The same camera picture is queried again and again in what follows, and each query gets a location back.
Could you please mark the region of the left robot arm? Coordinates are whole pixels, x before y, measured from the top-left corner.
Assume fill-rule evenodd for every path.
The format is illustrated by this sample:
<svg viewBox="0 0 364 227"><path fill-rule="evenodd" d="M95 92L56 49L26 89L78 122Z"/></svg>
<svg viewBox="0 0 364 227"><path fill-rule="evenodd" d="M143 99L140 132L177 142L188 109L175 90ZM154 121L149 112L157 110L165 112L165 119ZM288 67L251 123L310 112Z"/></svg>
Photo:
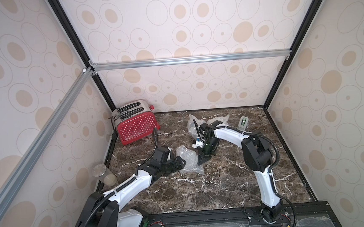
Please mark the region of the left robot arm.
<svg viewBox="0 0 364 227"><path fill-rule="evenodd" d="M121 212L137 194L150 187L161 177L178 172L187 162L172 156L166 146L157 147L152 155L140 163L135 173L117 187L104 193L92 193L78 218L75 227L141 227L144 213L130 209Z"/></svg>

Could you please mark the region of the bubble wrap sheet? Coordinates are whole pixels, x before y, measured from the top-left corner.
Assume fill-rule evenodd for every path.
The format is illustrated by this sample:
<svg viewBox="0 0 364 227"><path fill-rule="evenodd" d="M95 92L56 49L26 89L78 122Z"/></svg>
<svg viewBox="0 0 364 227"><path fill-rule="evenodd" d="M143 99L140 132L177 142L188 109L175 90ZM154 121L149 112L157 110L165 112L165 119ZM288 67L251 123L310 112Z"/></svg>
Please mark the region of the bubble wrap sheet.
<svg viewBox="0 0 364 227"><path fill-rule="evenodd" d="M198 155L195 151L191 149L187 149L184 145L177 147L176 156L181 157L185 160L186 165L179 172L181 174L185 173L198 173L201 175L205 174L204 168L202 165L198 165Z"/></svg>
<svg viewBox="0 0 364 227"><path fill-rule="evenodd" d="M229 120L230 115L227 114L226 116L219 116L219 117L214 117L211 118L207 121L208 125L211 125L212 123L214 123L215 121L220 121L223 125L227 126L228 125L228 120Z"/></svg>
<svg viewBox="0 0 364 227"><path fill-rule="evenodd" d="M198 138L198 134L197 134L196 125L195 125L194 121L197 123L198 126L200 126L201 124L205 123L205 121L202 120L202 119L196 118L192 114L191 115L188 115L188 116L189 116L189 120L187 122L187 132L195 140L195 139Z"/></svg>

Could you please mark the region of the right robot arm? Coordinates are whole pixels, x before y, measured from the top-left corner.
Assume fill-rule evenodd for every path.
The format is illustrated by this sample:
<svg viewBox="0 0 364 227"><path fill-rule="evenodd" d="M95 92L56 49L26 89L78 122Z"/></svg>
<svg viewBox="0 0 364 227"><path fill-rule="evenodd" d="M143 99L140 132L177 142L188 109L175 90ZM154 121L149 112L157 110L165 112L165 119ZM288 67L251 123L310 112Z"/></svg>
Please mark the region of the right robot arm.
<svg viewBox="0 0 364 227"><path fill-rule="evenodd" d="M194 122L194 126L197 138L192 146L197 149L198 165L206 163L216 155L222 140L242 149L244 162L254 172L260 188L261 216L266 223L275 223L282 213L284 199L278 194L273 176L273 168L280 160L276 145L260 133L241 131L226 126L221 121L201 125Z"/></svg>

